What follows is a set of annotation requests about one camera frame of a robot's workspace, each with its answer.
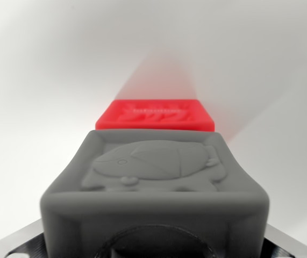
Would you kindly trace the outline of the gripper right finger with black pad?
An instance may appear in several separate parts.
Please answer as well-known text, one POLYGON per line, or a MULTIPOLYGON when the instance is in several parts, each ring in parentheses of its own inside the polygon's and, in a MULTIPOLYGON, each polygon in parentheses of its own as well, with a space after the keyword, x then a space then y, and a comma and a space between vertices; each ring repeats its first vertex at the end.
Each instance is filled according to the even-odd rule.
POLYGON ((296 257, 302 244, 277 228, 267 224, 261 257, 296 257))

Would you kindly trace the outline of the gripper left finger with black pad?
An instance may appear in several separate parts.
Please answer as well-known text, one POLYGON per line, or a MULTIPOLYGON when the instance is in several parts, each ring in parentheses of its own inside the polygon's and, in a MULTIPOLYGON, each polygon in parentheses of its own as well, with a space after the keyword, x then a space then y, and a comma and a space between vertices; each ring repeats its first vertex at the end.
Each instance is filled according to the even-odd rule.
POLYGON ((41 219, 7 237, 5 257, 45 257, 45 241, 41 219))

